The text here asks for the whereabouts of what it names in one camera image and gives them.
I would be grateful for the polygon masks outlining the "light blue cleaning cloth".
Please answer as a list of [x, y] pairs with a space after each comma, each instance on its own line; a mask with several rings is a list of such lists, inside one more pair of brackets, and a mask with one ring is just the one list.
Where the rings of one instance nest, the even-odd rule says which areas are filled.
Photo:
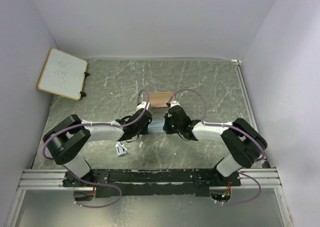
[[164, 133], [163, 127], [165, 125], [164, 120], [153, 120], [148, 125], [148, 133], [149, 134], [157, 134], [157, 133]]

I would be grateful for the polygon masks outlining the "pink glasses case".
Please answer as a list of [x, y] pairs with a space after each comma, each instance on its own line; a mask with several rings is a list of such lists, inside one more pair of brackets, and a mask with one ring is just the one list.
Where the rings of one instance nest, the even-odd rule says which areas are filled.
[[149, 102], [151, 108], [167, 108], [167, 103], [173, 96], [173, 92], [151, 92], [149, 94]]

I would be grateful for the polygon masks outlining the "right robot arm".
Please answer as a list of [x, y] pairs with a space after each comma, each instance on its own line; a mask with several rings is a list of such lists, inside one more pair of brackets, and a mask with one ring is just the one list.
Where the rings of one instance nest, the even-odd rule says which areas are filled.
[[265, 158], [265, 139], [243, 118], [233, 122], [212, 123], [192, 120], [179, 104], [171, 104], [164, 116], [166, 134], [178, 134], [186, 141], [223, 142], [229, 154], [215, 167], [212, 180], [218, 186], [229, 181], [230, 175], [241, 168], [249, 169]]

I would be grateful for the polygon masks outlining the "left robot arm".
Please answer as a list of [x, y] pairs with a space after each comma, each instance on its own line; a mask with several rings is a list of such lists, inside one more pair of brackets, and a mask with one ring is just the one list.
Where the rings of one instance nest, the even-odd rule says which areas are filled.
[[47, 132], [43, 142], [54, 162], [71, 170], [76, 182], [86, 187], [93, 182], [94, 175], [87, 161], [80, 155], [83, 146], [87, 142], [123, 142], [146, 135], [151, 121], [152, 114], [142, 108], [133, 115], [112, 122], [89, 122], [71, 114]]

